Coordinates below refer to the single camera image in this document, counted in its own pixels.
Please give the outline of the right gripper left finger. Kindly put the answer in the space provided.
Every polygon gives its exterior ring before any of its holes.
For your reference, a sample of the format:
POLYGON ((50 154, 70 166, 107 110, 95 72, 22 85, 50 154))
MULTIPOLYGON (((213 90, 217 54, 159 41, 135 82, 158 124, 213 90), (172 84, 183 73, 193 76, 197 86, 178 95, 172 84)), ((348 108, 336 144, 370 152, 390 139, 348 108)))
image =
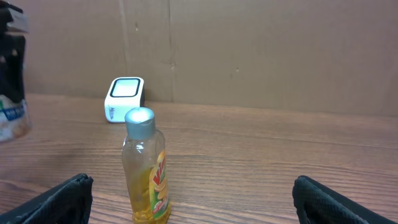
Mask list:
POLYGON ((1 224, 88 224, 93 203, 93 178, 77 174, 13 210, 1 224))

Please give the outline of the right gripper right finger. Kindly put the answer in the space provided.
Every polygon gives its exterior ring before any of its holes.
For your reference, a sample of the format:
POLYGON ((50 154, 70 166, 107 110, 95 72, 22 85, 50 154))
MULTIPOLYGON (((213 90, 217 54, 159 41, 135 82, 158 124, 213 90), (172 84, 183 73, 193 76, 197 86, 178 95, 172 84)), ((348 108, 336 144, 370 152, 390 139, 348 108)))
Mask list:
POLYGON ((304 175, 292 196, 300 224, 397 224, 304 175))

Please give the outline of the yellow liquid bottle silver cap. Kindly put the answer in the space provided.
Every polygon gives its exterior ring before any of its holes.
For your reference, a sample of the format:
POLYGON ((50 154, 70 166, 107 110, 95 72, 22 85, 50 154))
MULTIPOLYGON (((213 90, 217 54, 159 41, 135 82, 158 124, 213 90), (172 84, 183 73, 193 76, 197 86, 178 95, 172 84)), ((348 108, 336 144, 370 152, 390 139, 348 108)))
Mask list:
POLYGON ((167 223, 171 214, 165 137, 156 128, 154 112, 133 108, 125 115, 127 136, 122 163, 133 223, 167 223))

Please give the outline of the teal tissue pack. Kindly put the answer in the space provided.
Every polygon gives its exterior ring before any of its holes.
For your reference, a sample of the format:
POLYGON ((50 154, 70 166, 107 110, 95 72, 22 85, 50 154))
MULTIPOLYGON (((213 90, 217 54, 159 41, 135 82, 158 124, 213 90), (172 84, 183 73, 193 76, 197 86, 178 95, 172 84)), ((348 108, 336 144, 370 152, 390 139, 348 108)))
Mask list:
POLYGON ((14 103, 1 95, 1 142, 10 141, 26 135, 32 128, 26 100, 14 103))

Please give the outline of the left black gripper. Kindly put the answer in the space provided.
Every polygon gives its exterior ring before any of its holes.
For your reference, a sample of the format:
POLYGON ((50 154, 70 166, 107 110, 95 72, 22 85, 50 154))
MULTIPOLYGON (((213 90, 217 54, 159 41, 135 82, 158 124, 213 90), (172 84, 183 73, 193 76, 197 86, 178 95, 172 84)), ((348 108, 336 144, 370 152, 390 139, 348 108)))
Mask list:
POLYGON ((23 65, 24 34, 29 32, 29 20, 24 11, 1 2, 1 94, 14 103, 25 98, 23 65))

